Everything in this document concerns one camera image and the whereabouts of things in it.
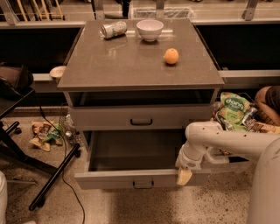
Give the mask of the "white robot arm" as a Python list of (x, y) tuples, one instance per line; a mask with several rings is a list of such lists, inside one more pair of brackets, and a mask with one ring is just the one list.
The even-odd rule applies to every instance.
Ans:
[(213, 148), (256, 162), (247, 224), (280, 223), (280, 136), (226, 131), (218, 122), (193, 122), (185, 129), (176, 166), (178, 182), (185, 185)]

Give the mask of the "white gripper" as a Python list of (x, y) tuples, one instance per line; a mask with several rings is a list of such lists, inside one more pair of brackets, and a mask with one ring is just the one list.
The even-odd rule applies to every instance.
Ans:
[(191, 179), (193, 173), (190, 170), (200, 170), (202, 158), (205, 155), (203, 146), (185, 143), (179, 150), (175, 166), (178, 169), (177, 184), (185, 186)]

